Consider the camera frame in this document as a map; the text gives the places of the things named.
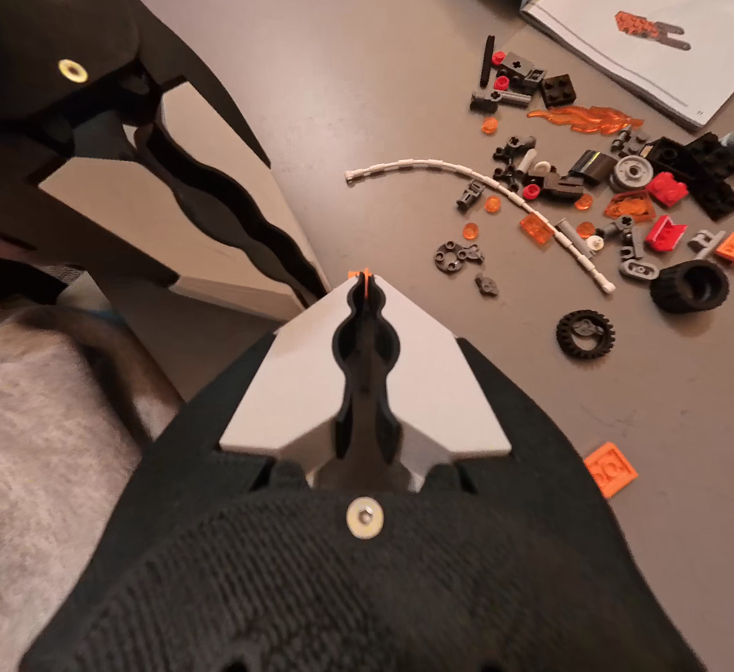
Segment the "wide black lego tyre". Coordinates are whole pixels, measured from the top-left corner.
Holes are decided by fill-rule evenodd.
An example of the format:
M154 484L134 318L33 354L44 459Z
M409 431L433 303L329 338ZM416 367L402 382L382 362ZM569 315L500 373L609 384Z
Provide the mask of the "wide black lego tyre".
M671 314L693 314L720 307L729 295L729 280L717 265L690 260L660 271L650 284L656 306Z

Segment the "black curved lego slope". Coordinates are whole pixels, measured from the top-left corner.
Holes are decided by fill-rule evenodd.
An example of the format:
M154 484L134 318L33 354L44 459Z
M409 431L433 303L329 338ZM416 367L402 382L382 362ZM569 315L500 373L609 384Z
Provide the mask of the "black curved lego slope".
M588 184L607 183L619 159L602 151L586 150L570 168L569 177L580 178Z

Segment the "red studded lego piece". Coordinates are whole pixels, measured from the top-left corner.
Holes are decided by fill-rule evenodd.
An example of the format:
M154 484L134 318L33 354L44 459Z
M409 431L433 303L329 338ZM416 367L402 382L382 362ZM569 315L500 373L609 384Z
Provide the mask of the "red studded lego piece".
M687 185L670 172L656 174L647 184L646 191L663 208L672 208L689 195Z

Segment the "thin black lego tyre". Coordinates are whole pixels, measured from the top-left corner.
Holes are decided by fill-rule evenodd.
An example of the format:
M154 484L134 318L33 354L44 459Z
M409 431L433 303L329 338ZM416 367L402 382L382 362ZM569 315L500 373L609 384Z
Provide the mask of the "thin black lego tyre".
M610 353L616 331L606 316L583 309L570 312L558 321L555 338L565 355L579 361L596 361Z

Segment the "transparent orange lego windscreen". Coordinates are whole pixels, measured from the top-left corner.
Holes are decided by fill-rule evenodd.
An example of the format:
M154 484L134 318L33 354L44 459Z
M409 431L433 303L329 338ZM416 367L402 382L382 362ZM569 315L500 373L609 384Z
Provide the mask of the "transparent orange lego windscreen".
M603 214L610 219L629 216L636 223L645 223L656 218L656 209L647 190L635 190L613 195Z

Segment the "large black lego plates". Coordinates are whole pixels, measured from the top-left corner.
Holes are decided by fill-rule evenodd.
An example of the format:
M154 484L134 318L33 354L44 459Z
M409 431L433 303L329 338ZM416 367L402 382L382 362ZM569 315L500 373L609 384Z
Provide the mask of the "large black lego plates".
M645 157L654 171L670 172L676 181L683 182L714 223L732 214L732 151L720 143L716 134L706 132L685 145L661 137Z

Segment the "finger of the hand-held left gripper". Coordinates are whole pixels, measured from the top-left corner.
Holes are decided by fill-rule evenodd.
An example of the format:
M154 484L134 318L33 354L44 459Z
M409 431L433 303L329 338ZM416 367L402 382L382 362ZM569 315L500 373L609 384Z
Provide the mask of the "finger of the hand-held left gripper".
M71 159L40 188L172 270L178 278L169 289L177 295L277 321L307 308L241 249L204 234L166 184L141 164Z
M140 161L243 283L211 280L221 300L320 300L330 285L267 163L191 83L165 92L140 128Z

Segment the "grey lego wheel hub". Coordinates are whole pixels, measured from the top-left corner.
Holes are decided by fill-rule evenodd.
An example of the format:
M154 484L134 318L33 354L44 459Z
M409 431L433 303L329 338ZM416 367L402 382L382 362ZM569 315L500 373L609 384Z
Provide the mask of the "grey lego wheel hub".
M609 186L615 192L641 190L647 187L655 174L653 166L643 156L628 155L614 165Z

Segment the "dark grey round lego plate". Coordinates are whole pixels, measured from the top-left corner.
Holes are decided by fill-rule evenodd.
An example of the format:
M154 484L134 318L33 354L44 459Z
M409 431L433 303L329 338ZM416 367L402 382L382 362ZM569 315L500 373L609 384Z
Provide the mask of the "dark grey round lego plate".
M484 254L477 245L464 246L454 240L440 245L434 256L436 268L447 275L460 272L466 263L484 262Z

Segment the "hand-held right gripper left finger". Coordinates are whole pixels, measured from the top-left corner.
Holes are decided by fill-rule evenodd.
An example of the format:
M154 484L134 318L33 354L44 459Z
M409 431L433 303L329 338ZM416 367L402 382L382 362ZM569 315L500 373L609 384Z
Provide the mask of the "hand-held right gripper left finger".
M223 452L292 461L313 484L335 457L335 419L346 377L334 354L337 329L353 315L351 278L276 331L219 439Z

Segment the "red lego slope piece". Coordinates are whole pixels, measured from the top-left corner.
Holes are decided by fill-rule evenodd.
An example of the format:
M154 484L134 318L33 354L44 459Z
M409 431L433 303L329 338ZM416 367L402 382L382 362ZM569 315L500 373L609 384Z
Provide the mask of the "red lego slope piece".
M686 233L688 225L678 224L670 215L660 216L645 237L645 245L652 251L673 252Z

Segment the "transparent orange lego brick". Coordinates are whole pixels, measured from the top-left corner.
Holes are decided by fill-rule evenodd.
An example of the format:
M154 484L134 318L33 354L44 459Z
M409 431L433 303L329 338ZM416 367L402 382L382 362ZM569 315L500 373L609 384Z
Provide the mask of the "transparent orange lego brick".
M555 228L537 212L528 213L519 222L519 227L539 247L547 246L555 238Z

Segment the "pile of mixed lego pieces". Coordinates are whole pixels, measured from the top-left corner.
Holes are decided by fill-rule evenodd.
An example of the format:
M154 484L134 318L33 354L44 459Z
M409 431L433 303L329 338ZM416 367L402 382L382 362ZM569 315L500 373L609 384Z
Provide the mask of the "pile of mixed lego pieces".
M493 89L486 97L472 95L470 103L472 112L488 115L496 112L501 105L525 108L534 94L540 93L539 85L546 77L545 71L534 67L525 59L513 53L496 50L492 71L496 72ZM647 151L655 141L650 143L647 138L638 135L637 131L638 129L628 126L616 134L611 146L612 156L619 160L628 155L639 155L646 159ZM556 168L546 162L534 163L536 146L537 141L532 136L510 137L493 155L495 161L505 164L503 168L496 168L493 176L485 176L460 165L439 163L437 166L469 179L470 183L456 202L456 207L462 212L472 207L483 190L499 192L527 214L531 212L540 214L530 202L541 195L568 200L580 208L583 199L590 199L584 187L586 182L580 178L569 177L567 174L560 176ZM638 223L631 217L622 216L610 220L611 224L604 229L591 226L590 234L586 236L581 234L579 229L571 227L567 220L552 225L547 219L555 228L554 240L574 257L579 266L606 295L612 294L616 287L596 268L593 260L606 240L618 236L625 241L621 249L620 263L629 258L642 260L646 246L645 237L639 237ZM723 241L723 236L724 232L712 235L709 231L700 231L691 241L696 251L695 258L691 260L709 261L708 256L714 254L715 249Z

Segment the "black square lego plate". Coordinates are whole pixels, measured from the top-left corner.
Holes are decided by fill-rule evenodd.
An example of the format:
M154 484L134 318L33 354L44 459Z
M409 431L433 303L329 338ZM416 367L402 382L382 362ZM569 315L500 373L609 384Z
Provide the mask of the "black square lego plate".
M546 109L574 105L576 102L575 89L568 74L544 77L539 91Z

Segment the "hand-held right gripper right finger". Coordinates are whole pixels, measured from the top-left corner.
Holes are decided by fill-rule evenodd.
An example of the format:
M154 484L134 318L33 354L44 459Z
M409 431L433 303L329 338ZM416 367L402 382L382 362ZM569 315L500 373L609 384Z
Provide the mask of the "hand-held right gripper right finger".
M369 287L385 296L381 316L399 340L386 392L410 490L420 491L436 465L508 456L510 441L454 334L379 275Z

